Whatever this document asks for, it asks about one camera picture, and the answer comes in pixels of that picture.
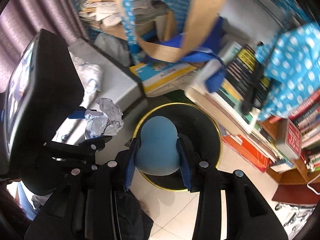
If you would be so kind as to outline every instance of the curtain fold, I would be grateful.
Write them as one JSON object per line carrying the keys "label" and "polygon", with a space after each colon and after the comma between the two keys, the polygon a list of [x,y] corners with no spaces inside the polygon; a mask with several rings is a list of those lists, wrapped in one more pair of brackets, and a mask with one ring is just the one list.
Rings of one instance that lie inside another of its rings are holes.
{"label": "curtain fold", "polygon": [[71,0],[10,0],[0,15],[0,92],[34,35],[46,29],[70,45],[89,39]]}

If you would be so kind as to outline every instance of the yellow rim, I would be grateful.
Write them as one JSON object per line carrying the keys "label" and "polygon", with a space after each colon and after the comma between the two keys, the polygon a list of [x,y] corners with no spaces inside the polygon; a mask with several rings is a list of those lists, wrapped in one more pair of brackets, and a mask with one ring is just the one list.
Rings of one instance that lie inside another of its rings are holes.
{"label": "yellow rim", "polygon": [[[168,103],[168,104],[165,104],[165,105],[158,106],[158,107],[152,109],[151,111],[149,111],[148,113],[146,113],[146,114],[144,115],[144,117],[142,117],[142,119],[139,121],[139,123],[138,123],[137,126],[136,126],[136,129],[135,129],[135,131],[134,131],[134,133],[133,133],[133,138],[135,138],[135,137],[137,136],[140,126],[142,125],[142,123],[145,121],[145,119],[146,119],[149,115],[151,115],[154,111],[156,111],[156,110],[158,110],[158,109],[160,109],[160,108],[162,108],[162,107],[169,106],[169,105],[185,105],[185,106],[191,106],[191,107],[193,107],[193,108],[196,108],[196,109],[200,110],[202,113],[204,113],[204,114],[211,120],[211,122],[213,123],[213,125],[215,126],[215,128],[216,128],[216,130],[217,130],[217,132],[218,132],[219,141],[220,141],[220,154],[219,154],[218,162],[217,162],[217,164],[216,164],[216,168],[218,168],[218,166],[220,165],[220,162],[221,162],[221,158],[222,158],[222,148],[223,148],[223,147],[222,147],[222,137],[221,137],[221,134],[220,134],[220,131],[219,131],[219,128],[218,128],[216,122],[215,122],[205,111],[203,111],[203,110],[202,110],[201,108],[199,108],[198,106],[195,106],[195,105],[192,105],[192,104],[187,104],[187,103]],[[143,172],[140,172],[140,173],[141,173],[141,175],[142,175],[148,182],[150,182],[152,185],[154,185],[154,186],[156,186],[156,187],[158,187],[158,188],[160,188],[160,189],[164,189],[164,190],[168,190],[168,191],[187,191],[186,188],[183,188],[183,189],[171,189],[171,188],[161,187],[161,186],[157,185],[156,183],[154,183],[153,181],[151,181]]]}

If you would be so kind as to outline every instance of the beige strap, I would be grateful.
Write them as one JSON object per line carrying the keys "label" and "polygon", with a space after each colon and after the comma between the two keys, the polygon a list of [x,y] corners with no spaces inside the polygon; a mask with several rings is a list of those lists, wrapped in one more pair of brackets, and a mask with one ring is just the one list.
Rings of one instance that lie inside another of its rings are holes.
{"label": "beige strap", "polygon": [[[115,2],[117,2],[124,20],[130,24],[122,6],[122,0],[115,0]],[[190,1],[181,49],[146,42],[135,33],[138,44],[152,58],[167,62],[176,62],[204,42],[211,32],[218,12],[224,2],[225,0]]]}

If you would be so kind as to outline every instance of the white cord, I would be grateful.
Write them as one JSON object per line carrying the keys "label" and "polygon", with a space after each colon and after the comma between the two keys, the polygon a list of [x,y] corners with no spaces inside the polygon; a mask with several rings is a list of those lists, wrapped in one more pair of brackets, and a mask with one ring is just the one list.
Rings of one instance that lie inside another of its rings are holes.
{"label": "white cord", "polygon": [[316,176],[314,179],[312,179],[311,181],[309,181],[308,183],[307,183],[307,187],[308,187],[308,189],[311,189],[314,193],[316,193],[317,195],[320,195],[320,193],[319,192],[317,192],[313,187],[311,187],[309,184],[310,183],[312,183],[312,182],[314,182],[316,179],[318,179],[320,177],[320,173],[318,174],[318,176]]}

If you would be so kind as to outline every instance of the hair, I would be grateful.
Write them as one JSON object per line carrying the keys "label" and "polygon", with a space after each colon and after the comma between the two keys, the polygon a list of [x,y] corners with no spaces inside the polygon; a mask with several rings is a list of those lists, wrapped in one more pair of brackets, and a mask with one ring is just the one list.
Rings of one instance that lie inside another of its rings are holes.
{"label": "hair", "polygon": [[7,182],[0,182],[0,211],[13,230],[24,239],[24,235],[31,223],[20,204],[7,190]]}

